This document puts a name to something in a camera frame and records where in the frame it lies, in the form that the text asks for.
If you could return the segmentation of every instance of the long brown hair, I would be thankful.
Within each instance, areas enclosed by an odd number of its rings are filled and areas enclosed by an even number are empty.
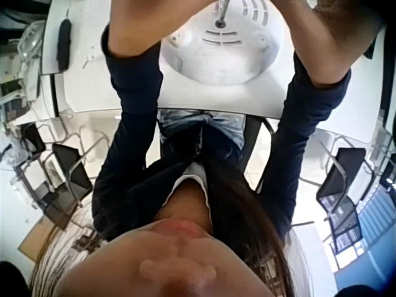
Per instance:
[[[205,157],[201,162],[207,174],[214,237],[229,246],[275,296],[295,296],[283,241],[260,204],[262,198],[239,169]],[[75,239],[76,232],[81,236],[81,231],[73,231]],[[33,296],[52,296],[61,275],[87,256],[69,252],[71,246],[71,237],[65,239],[57,228],[49,234],[30,282]]]

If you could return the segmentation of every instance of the floor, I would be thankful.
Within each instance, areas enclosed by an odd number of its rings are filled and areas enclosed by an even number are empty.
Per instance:
[[[73,132],[80,132],[82,136],[82,143],[85,150],[87,150],[101,137],[101,134],[98,133],[99,131],[102,131],[102,133],[106,134],[110,141],[112,140],[114,132],[118,126],[120,112],[101,111],[83,114],[64,113],[62,117],[69,134]],[[272,121],[271,124],[276,128],[276,121]],[[52,122],[50,126],[57,140],[64,138],[65,132],[59,121]],[[40,133],[42,134],[45,142],[53,141],[48,127],[42,127],[40,129]],[[318,131],[315,133],[314,138],[315,140],[310,140],[308,144],[301,176],[308,180],[321,183],[326,177],[324,165],[327,161],[327,158],[325,151],[321,147],[319,141],[325,143],[326,147],[331,148],[334,138],[332,135],[324,131]],[[78,138],[76,137],[72,137],[66,142],[66,144],[80,148]],[[85,166],[90,177],[94,177],[98,174],[101,164],[106,157],[106,152],[106,143],[101,142],[88,154]],[[260,131],[256,147],[253,151],[245,174],[247,181],[253,189],[256,188],[257,183],[260,180],[261,174],[269,158],[269,152],[270,134],[263,127]],[[147,165],[149,166],[159,158],[160,140],[159,131],[157,129],[153,143],[147,152]],[[293,224],[315,221],[319,235],[322,239],[324,239],[330,234],[330,228],[328,223],[323,222],[323,219],[325,218],[325,212],[316,202],[316,191],[317,187],[306,183],[300,183]]]

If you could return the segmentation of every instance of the blue wall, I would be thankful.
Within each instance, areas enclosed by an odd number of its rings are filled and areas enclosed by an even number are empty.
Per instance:
[[[387,280],[391,278],[396,267],[395,241],[396,226],[391,228],[370,250],[377,266]],[[367,253],[357,258],[344,269],[336,272],[335,281],[339,290],[353,285],[367,285],[381,290],[385,285],[374,269]]]

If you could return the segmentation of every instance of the desk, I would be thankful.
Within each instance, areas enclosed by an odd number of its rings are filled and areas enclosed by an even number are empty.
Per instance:
[[[72,0],[71,66],[64,73],[68,105],[76,112],[116,110],[121,105],[110,84],[110,75],[100,52],[100,37],[109,21],[110,0]],[[164,82],[160,108],[187,108],[244,113],[279,119],[293,69],[293,44],[285,24],[285,39],[276,61],[259,79],[242,85],[214,87],[193,82],[174,71],[163,58]],[[365,57],[353,65],[353,75],[344,102],[320,129],[370,143],[374,134],[382,92],[384,32],[377,39],[374,60]],[[93,61],[87,62],[88,55]]]

